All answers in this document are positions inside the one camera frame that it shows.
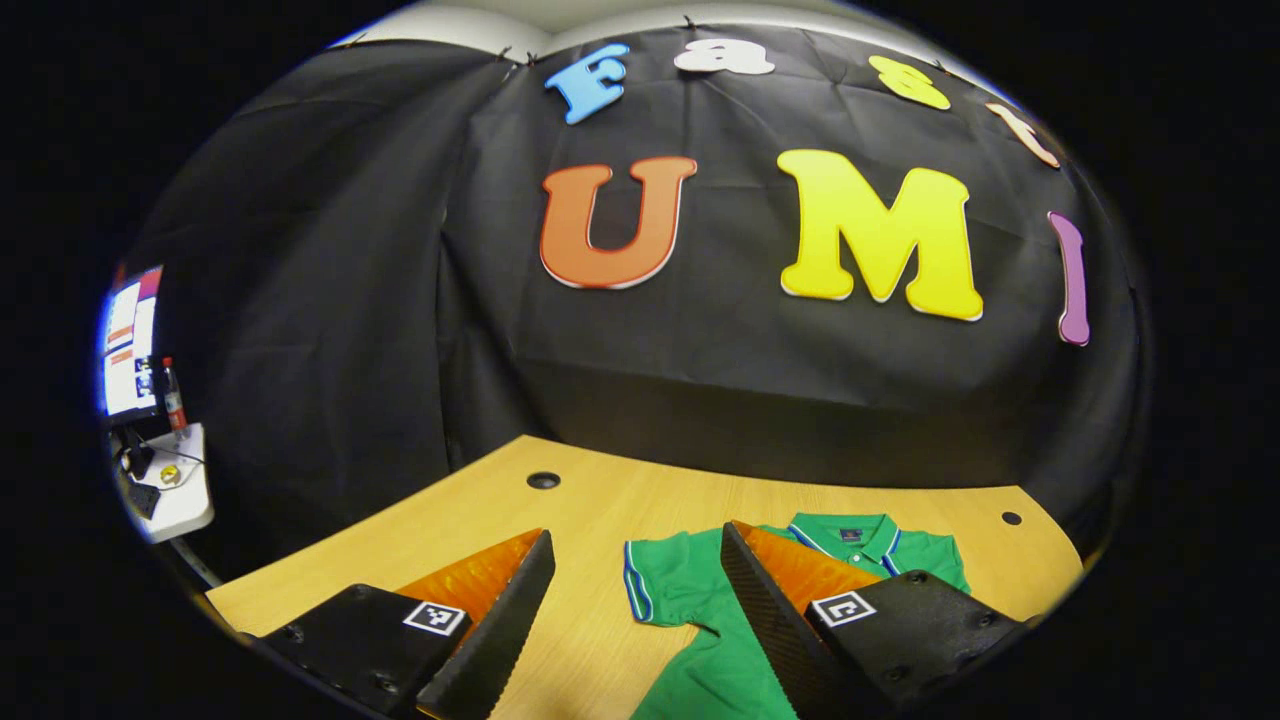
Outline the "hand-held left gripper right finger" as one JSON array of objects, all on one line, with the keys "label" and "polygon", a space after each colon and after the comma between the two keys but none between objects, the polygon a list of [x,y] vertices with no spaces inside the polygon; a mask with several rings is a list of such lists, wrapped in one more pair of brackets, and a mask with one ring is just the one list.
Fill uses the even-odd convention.
[{"label": "hand-held left gripper right finger", "polygon": [[892,719],[1029,630],[928,571],[879,579],[728,521],[719,561],[800,719]]}]

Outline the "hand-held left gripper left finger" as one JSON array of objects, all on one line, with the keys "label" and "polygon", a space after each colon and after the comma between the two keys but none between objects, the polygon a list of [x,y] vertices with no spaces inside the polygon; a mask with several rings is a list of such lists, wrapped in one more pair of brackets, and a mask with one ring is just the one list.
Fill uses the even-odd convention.
[{"label": "hand-held left gripper left finger", "polygon": [[486,719],[556,573],[535,528],[398,591],[355,583],[250,646],[376,719]]}]

